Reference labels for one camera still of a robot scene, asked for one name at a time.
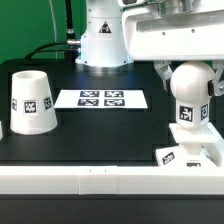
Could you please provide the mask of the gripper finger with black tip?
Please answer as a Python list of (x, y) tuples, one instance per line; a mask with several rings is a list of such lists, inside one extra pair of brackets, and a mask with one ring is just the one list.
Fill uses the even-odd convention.
[(224, 60), (213, 61), (212, 67), (215, 69), (215, 76), (208, 82), (208, 93), (210, 96), (224, 95), (224, 79), (221, 80), (224, 74)]

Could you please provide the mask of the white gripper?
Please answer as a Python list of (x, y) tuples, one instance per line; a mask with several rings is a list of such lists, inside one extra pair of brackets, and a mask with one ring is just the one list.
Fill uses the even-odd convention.
[(166, 91), (170, 61), (224, 60), (224, 0), (121, 0), (121, 7), (127, 52), (155, 61)]

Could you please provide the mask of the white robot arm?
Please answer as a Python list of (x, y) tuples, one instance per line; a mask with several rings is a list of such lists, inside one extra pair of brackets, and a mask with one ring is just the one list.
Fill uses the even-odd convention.
[(174, 61), (211, 61), (224, 94), (224, 0), (86, 0), (78, 63), (95, 71), (152, 61), (164, 82)]

